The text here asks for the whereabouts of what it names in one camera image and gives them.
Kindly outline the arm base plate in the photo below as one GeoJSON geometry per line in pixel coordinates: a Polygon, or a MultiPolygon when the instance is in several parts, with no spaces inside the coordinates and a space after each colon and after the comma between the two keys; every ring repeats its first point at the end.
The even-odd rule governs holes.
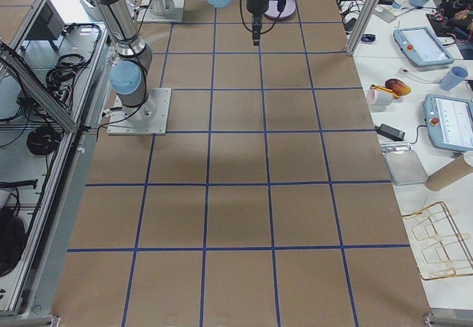
{"type": "Polygon", "coordinates": [[[186,0],[142,0],[138,22],[182,23],[186,0]]]}
{"type": "Polygon", "coordinates": [[[165,135],[171,88],[151,88],[147,102],[136,112],[125,107],[111,114],[108,135],[165,135]]]}

